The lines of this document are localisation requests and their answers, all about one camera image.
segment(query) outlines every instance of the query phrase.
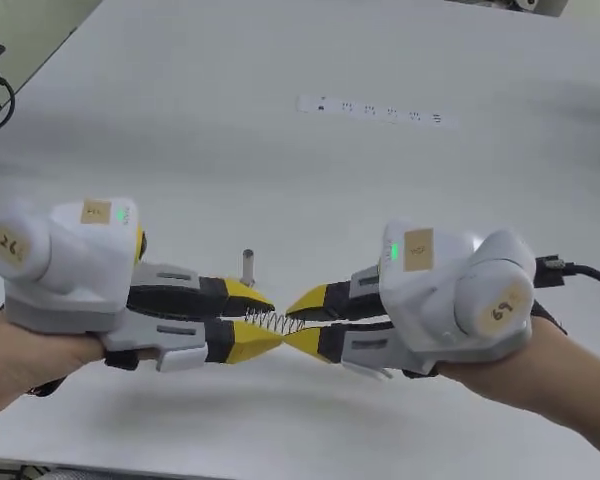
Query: yellow gripper fingertip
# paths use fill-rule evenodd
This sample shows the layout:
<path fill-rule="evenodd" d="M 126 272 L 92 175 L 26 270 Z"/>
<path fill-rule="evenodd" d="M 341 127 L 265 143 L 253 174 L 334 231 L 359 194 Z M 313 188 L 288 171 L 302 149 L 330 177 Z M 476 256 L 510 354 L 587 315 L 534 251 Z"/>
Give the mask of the yellow gripper fingertip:
<path fill-rule="evenodd" d="M 233 278 L 225 278 L 224 283 L 227 287 L 227 293 L 230 297 L 250 298 L 257 302 L 273 306 L 273 303 L 267 298 L 265 298 L 264 295 L 262 295 L 257 290 L 254 290 L 253 288 L 247 287 L 246 285 L 240 283 L 239 280 L 235 280 Z"/>
<path fill-rule="evenodd" d="M 234 364 L 262 355 L 282 344 L 282 335 L 246 322 L 233 322 L 234 345 L 225 363 Z"/>
<path fill-rule="evenodd" d="M 318 353 L 318 345 L 320 343 L 320 332 L 321 327 L 311 327 L 298 330 L 294 333 L 289 333 L 284 336 L 284 343 L 287 345 L 300 350 L 301 352 L 308 353 L 312 357 L 322 360 L 326 363 L 331 363 L 325 357 Z"/>
<path fill-rule="evenodd" d="M 303 310 L 312 310 L 324 305 L 324 296 L 327 293 L 327 285 L 318 285 L 305 293 L 298 301 L 291 305 L 286 314 L 293 315 Z"/>

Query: small metal cylinder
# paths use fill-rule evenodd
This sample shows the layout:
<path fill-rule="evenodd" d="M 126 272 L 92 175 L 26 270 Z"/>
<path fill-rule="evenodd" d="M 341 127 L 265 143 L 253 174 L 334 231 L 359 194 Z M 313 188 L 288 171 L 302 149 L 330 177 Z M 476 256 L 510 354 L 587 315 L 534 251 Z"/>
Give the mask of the small metal cylinder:
<path fill-rule="evenodd" d="M 240 282 L 247 287 L 252 287 L 256 283 L 253 278 L 253 250 L 249 248 L 242 252 L 242 278 Z"/>

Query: wall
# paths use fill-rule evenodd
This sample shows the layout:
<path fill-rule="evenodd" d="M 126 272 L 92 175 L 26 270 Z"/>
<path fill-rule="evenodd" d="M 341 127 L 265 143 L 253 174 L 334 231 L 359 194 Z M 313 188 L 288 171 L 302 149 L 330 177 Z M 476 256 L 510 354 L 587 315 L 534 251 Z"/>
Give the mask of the wall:
<path fill-rule="evenodd" d="M 0 74 L 18 90 L 101 0 L 0 0 Z M 0 102 L 8 96 L 0 88 Z"/>

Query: black strap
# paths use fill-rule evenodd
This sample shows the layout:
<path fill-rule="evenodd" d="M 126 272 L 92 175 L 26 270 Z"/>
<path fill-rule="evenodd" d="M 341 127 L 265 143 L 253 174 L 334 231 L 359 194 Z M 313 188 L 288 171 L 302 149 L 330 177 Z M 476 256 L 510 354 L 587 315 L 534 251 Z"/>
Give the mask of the black strap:
<path fill-rule="evenodd" d="M 108 367 L 120 368 L 122 370 L 135 370 L 138 368 L 140 359 L 136 350 L 122 350 L 120 352 L 107 352 L 104 356 L 104 364 Z"/>

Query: power strip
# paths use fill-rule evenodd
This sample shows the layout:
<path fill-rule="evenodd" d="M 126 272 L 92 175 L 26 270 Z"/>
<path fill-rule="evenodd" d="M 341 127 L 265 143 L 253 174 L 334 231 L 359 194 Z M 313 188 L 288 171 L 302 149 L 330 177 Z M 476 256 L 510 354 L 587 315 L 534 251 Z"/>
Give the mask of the power strip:
<path fill-rule="evenodd" d="M 342 100 L 333 97 L 300 95 L 296 108 L 304 113 L 322 115 L 344 115 L 359 120 L 373 120 L 384 123 L 408 123 L 426 127 L 452 127 L 456 122 L 448 115 L 419 110 L 398 110 L 368 102 Z"/>

